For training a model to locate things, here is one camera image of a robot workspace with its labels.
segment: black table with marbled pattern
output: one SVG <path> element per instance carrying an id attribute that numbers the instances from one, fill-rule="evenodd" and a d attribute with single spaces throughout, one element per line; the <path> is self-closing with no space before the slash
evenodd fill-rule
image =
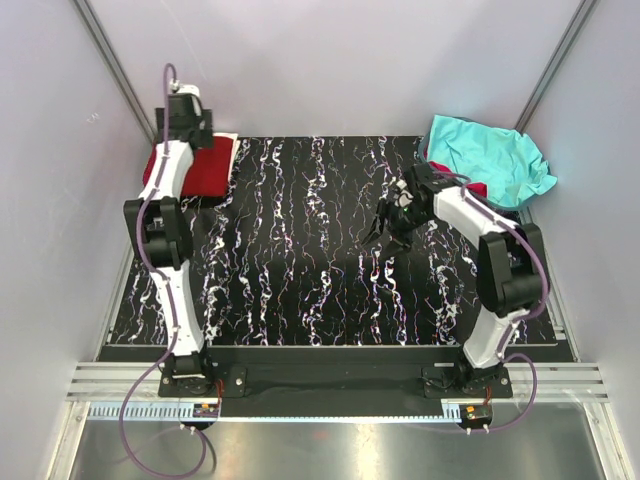
<path id="1" fill-rule="evenodd" d="M 194 236 L 192 294 L 208 344 L 432 345 L 467 338 L 480 309 L 475 252 L 455 230 L 432 221 L 417 231 L 410 254 L 384 265 L 376 262 L 379 244 L 358 242 L 391 178 L 418 162 L 418 142 L 243 139 L 224 202 L 182 202 Z M 556 343 L 548 314 L 521 326 L 516 341 Z M 166 343 L 156 289 L 136 260 L 108 343 Z"/>

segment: red cloth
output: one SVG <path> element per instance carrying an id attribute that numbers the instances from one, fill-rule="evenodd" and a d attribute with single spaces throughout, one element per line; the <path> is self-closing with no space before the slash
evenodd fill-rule
<path id="1" fill-rule="evenodd" d="M 233 139 L 228 137 L 215 137 L 213 148 L 197 150 L 193 164 L 184 179 L 182 196 L 224 197 L 229 185 L 232 152 Z M 144 185 L 149 181 L 155 161 L 156 149 L 154 148 L 142 175 Z"/>
<path id="2" fill-rule="evenodd" d="M 441 163 L 429 162 L 429 165 L 431 165 L 436 170 L 440 170 L 441 172 L 451 173 L 451 169 L 446 165 L 442 165 Z M 469 185 L 467 185 L 467 188 L 472 192 L 477 193 L 484 198 L 487 198 L 488 189 L 486 184 L 480 182 L 470 183 Z"/>

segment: turquoise cloth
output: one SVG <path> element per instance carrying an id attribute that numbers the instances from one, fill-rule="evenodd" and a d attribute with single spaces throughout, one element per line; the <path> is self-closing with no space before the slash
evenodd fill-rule
<path id="1" fill-rule="evenodd" d="M 489 201 L 507 210 L 522 208 L 558 181 L 529 135 L 440 115 L 433 119 L 427 160 L 486 184 Z"/>

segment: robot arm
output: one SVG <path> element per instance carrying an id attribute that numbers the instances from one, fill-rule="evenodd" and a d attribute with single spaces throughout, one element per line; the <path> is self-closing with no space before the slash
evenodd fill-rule
<path id="1" fill-rule="evenodd" d="M 156 145 L 156 161 L 151 176 L 136 200 L 124 204 L 124 215 L 136 256 L 140 258 L 136 219 L 149 200 L 142 224 L 142 248 L 156 271 L 151 279 L 159 293 L 168 344 L 177 335 L 175 348 L 165 362 L 163 383 L 174 387 L 165 392 L 174 396 L 187 388 L 206 387 L 213 382 L 211 362 L 196 319 L 189 285 L 189 261 L 193 256 L 191 232 L 180 208 L 184 179 L 198 148 L 211 147 L 211 111 L 203 110 L 197 87 L 176 86 L 169 95 L 168 152 L 163 142 Z M 164 109 L 156 109 L 158 130 L 164 126 Z"/>
<path id="2" fill-rule="evenodd" d="M 457 181 L 421 164 L 406 171 L 404 180 L 394 182 L 387 198 L 380 200 L 363 244 L 379 238 L 386 224 L 391 242 L 380 254 L 385 261 L 409 251 L 413 230 L 436 218 L 451 224 L 478 250 L 476 288 L 482 307 L 454 380 L 458 387 L 482 388 L 502 367 L 517 319 L 539 301 L 540 275 L 545 274 L 535 271 L 526 251 L 500 225 L 517 230 L 546 267 L 542 235 L 536 225 L 520 226 L 502 217 L 465 194 Z"/>

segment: metallic floor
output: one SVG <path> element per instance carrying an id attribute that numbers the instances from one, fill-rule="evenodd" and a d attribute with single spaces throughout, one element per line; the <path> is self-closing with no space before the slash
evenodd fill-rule
<path id="1" fill-rule="evenodd" d="M 497 405 L 494 424 L 513 418 L 513 405 Z M 126 425 L 139 458 L 167 474 L 189 470 L 200 442 L 161 422 Z M 215 449 L 194 479 L 604 479 L 585 413 L 579 405 L 538 404 L 517 427 L 496 434 L 448 432 L 451 425 L 219 423 L 206 430 Z M 76 457 L 73 480 L 152 478 L 124 456 L 117 425 L 89 421 Z"/>

